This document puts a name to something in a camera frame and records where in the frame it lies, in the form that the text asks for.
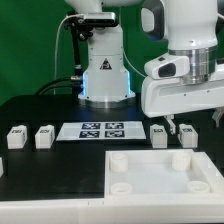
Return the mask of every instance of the cable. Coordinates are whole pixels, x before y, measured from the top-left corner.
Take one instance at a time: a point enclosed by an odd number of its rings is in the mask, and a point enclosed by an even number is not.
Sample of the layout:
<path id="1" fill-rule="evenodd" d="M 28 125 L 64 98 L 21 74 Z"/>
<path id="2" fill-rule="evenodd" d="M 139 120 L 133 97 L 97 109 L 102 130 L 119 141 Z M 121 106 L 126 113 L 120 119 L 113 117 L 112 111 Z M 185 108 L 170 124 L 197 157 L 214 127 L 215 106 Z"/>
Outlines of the cable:
<path id="1" fill-rule="evenodd" d="M 119 8 L 119 23 L 121 25 L 121 7 Z M 145 78 L 146 76 L 143 75 L 141 72 L 139 72 L 133 65 L 132 63 L 129 61 L 127 55 L 126 55 L 126 52 L 125 52 L 125 49 L 123 50 L 123 54 L 124 54 L 124 58 L 126 60 L 126 62 L 128 63 L 128 65 L 137 73 L 139 74 L 141 77 Z"/>
<path id="2" fill-rule="evenodd" d="M 41 95 L 44 95 L 46 92 L 48 92 L 49 90 L 51 90 L 51 89 L 59 89 L 59 88 L 72 88 L 72 86 L 70 85 L 70 86 L 51 86 L 51 87 L 49 87 L 49 88 L 47 88 L 47 89 L 45 89 L 42 93 L 41 93 Z"/>
<path id="3" fill-rule="evenodd" d="M 224 16 L 218 13 L 218 17 L 222 20 L 224 20 Z"/>
<path id="4" fill-rule="evenodd" d="M 66 16 L 60 23 L 56 35 L 56 43 L 55 43 L 55 52 L 54 52 L 54 80 L 57 80 L 57 73 L 58 73 L 58 45 L 59 45 L 59 40 L 60 40 L 60 33 L 61 33 L 61 28 L 64 24 L 64 22 L 68 19 L 71 18 L 76 18 L 76 17 L 83 17 L 83 14 L 76 14 L 76 15 L 71 15 L 71 16 Z"/>
<path id="5" fill-rule="evenodd" d="M 56 80 L 54 80 L 52 82 L 49 82 L 49 83 L 45 84 L 44 86 L 42 86 L 34 95 L 39 95 L 47 87 L 49 87 L 51 85 L 54 85 L 56 83 L 59 83 L 59 82 L 64 82 L 64 81 L 71 81 L 71 78 L 70 77 L 66 77 L 66 78 L 56 79 Z"/>

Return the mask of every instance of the white block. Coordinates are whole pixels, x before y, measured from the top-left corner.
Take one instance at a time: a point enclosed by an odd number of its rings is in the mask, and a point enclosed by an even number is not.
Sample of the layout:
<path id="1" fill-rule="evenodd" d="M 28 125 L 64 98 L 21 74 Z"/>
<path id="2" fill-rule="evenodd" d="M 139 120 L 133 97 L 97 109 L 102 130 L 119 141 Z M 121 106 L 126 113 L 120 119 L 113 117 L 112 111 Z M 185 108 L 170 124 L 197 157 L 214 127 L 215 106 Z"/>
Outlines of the white block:
<path id="1" fill-rule="evenodd" d="M 24 125 L 13 127 L 7 135 L 8 149 L 22 149 L 27 140 L 27 128 Z"/>
<path id="2" fill-rule="evenodd" d="M 198 134 L 191 125 L 180 124 L 177 137 L 183 148 L 198 147 Z"/>
<path id="3" fill-rule="evenodd" d="M 55 139 L 54 126 L 41 126 L 35 135 L 37 149 L 49 149 Z"/>
<path id="4" fill-rule="evenodd" d="M 150 139 L 153 148 L 167 148 L 167 133 L 164 126 L 152 125 L 150 127 Z"/>

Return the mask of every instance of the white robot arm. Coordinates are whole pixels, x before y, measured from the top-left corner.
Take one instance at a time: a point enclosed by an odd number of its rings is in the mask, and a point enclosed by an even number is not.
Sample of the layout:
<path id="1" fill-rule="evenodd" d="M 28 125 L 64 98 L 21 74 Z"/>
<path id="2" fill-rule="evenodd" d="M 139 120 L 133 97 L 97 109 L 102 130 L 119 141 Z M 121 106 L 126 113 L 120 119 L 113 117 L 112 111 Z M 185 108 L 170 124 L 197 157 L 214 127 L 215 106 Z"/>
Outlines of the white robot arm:
<path id="1" fill-rule="evenodd" d="M 224 65 L 216 61 L 217 19 L 217 0 L 146 1 L 143 29 L 169 43 L 168 53 L 145 65 L 142 109 L 147 116 L 224 106 Z"/>
<path id="2" fill-rule="evenodd" d="M 115 27 L 97 26 L 107 15 L 103 6 L 127 6 L 141 0 L 65 0 L 76 12 L 96 21 L 88 38 L 89 66 L 83 74 L 83 92 L 79 102 L 96 108 L 120 107 L 135 101 L 130 90 L 129 72 L 123 65 L 123 31 Z"/>
<path id="3" fill-rule="evenodd" d="M 102 12 L 102 6 L 128 6 L 137 4 L 140 0 L 65 0 L 78 13 Z"/>

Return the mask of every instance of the green screen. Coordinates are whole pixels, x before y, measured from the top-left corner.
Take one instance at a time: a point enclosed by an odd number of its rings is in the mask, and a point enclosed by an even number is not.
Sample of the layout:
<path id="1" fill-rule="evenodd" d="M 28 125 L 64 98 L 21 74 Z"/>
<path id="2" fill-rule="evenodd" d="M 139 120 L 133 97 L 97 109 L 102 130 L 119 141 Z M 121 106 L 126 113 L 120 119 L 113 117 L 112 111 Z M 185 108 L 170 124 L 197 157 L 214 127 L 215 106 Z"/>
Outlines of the green screen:
<path id="1" fill-rule="evenodd" d="M 131 63 L 144 74 L 144 64 L 167 51 L 167 42 L 155 43 L 142 32 L 141 4 L 122 8 L 124 47 Z M 58 25 L 71 8 L 63 0 L 0 1 L 0 105 L 11 97 L 34 94 L 54 78 L 54 51 Z M 219 57 L 224 55 L 224 32 L 219 35 Z M 82 66 L 87 67 L 87 43 L 80 43 Z M 141 91 L 143 78 L 131 73 L 131 88 Z M 58 51 L 58 78 L 73 75 L 69 31 L 62 30 Z"/>

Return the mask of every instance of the blue light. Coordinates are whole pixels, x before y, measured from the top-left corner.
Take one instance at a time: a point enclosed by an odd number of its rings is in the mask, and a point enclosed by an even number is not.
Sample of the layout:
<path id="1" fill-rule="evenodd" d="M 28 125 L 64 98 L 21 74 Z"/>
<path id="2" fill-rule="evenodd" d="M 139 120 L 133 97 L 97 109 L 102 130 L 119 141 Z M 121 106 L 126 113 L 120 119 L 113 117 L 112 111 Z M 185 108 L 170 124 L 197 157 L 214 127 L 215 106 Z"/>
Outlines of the blue light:
<path id="1" fill-rule="evenodd" d="M 82 91 L 82 95 L 85 96 L 86 95 L 86 73 L 84 72 L 83 75 L 83 82 L 82 82 L 82 86 L 83 86 L 83 91 Z"/>
<path id="2" fill-rule="evenodd" d="M 131 82 L 130 82 L 130 72 L 128 72 L 128 94 L 130 95 L 132 93 L 131 91 Z"/>

